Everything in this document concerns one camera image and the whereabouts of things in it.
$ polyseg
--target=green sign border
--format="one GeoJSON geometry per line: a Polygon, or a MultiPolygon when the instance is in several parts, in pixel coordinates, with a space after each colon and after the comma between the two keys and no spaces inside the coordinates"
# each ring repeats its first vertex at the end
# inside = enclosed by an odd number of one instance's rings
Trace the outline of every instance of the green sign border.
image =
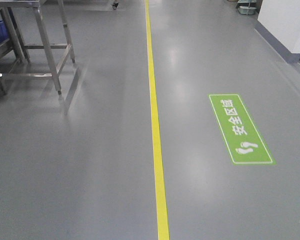
{"type": "Polygon", "coordinates": [[[269,149],[268,149],[268,147],[267,147],[267,144],[265,143],[263,137],[262,137],[261,134],[259,133],[259,131],[258,131],[258,129],[257,129],[255,123],[254,123],[254,121],[253,121],[252,118],[250,117],[250,114],[249,114],[249,112],[247,111],[247,108],[246,108],[245,104],[243,103],[243,101],[242,101],[240,95],[239,95],[239,94],[236,94],[236,93],[233,93],[233,94],[228,93],[228,94],[209,94],[208,96],[209,96],[209,99],[210,99],[210,102],[211,102],[211,105],[212,105],[212,108],[213,108],[215,117],[216,117],[216,119],[217,119],[217,121],[218,121],[220,130],[221,130],[221,132],[222,132],[223,140],[224,140],[225,145],[226,145],[226,147],[227,147],[227,149],[228,149],[228,152],[229,152],[229,154],[230,154],[230,156],[231,156],[231,160],[232,160],[233,164],[234,164],[234,165],[276,165],[276,164],[277,164],[276,161],[275,161],[274,158],[272,157],[272,155],[271,155],[271,153],[270,153],[270,151],[269,151],[269,149]],[[267,155],[268,155],[268,157],[270,158],[271,161],[249,161],[249,162],[243,162],[243,161],[241,161],[241,162],[236,162],[236,161],[235,161],[235,159],[234,159],[234,157],[233,157],[233,155],[232,155],[232,152],[231,152],[231,150],[230,150],[228,141],[227,141],[227,139],[226,139],[226,136],[225,136],[225,134],[224,134],[223,128],[222,128],[222,126],[221,126],[220,120],[219,120],[219,118],[218,118],[218,114],[217,114],[217,112],[216,112],[216,109],[215,109],[214,103],[213,103],[213,101],[212,101],[212,99],[211,99],[211,96],[237,96],[237,97],[238,97],[238,99],[240,100],[240,102],[241,102],[241,104],[242,104],[242,106],[243,106],[244,111],[246,112],[246,114],[247,114],[249,120],[251,121],[251,123],[252,123],[252,125],[253,125],[253,127],[254,127],[254,130],[256,131],[256,133],[257,133],[257,135],[258,135],[258,137],[259,137],[259,139],[260,139],[260,141],[261,141],[261,143],[262,143],[262,145],[263,145],[263,147],[264,147],[264,149],[265,149],[265,151],[266,151],[266,153],[267,153],[267,155]]]}

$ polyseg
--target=footprint icon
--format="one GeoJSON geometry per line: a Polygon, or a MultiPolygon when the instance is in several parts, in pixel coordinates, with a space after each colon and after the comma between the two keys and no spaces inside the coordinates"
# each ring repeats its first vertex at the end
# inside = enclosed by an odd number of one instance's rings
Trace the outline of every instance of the footprint icon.
{"type": "Polygon", "coordinates": [[[236,148],[235,150],[236,150],[236,152],[237,152],[238,154],[249,154],[249,153],[252,153],[252,152],[254,151],[251,147],[249,147],[249,148],[247,148],[247,149],[236,148]]]}
{"type": "Polygon", "coordinates": [[[242,148],[245,148],[245,149],[251,148],[251,147],[253,147],[253,148],[258,148],[259,147],[258,144],[251,143],[251,142],[248,142],[248,141],[243,141],[243,142],[241,142],[240,145],[241,145],[242,148]]]}

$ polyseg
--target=wall baseboard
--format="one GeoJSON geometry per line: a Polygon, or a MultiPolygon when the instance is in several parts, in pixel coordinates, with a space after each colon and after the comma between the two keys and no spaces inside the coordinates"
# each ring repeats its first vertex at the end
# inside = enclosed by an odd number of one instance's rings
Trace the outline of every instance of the wall baseboard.
{"type": "Polygon", "coordinates": [[[277,53],[288,63],[296,64],[299,62],[300,53],[290,52],[275,36],[271,34],[259,21],[255,30],[277,51],[277,53]]]}

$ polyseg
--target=green floor sign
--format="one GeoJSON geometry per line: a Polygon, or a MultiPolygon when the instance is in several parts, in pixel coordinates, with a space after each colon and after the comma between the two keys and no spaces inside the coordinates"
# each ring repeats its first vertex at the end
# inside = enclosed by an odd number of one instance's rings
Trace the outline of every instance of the green floor sign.
{"type": "Polygon", "coordinates": [[[275,165],[238,94],[209,95],[225,144],[236,165],[275,165]]]}

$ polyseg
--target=yellow tape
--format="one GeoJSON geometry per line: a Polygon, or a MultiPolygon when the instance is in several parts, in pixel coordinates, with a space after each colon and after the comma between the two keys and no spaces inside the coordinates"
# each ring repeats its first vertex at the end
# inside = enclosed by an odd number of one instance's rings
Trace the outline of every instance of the yellow tape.
{"type": "Polygon", "coordinates": [[[152,34],[149,12],[149,0],[145,0],[145,18],[146,18],[146,41],[148,50],[148,70],[150,84],[150,101],[151,101],[151,122],[152,122],[152,142],[154,158],[154,178],[155,178],[155,197],[156,197],[156,214],[158,224],[158,239],[169,240],[169,222],[166,201],[166,189],[164,178],[164,167],[162,162],[160,124],[156,93],[156,78],[154,68],[154,58],[152,50],[152,34]]]}

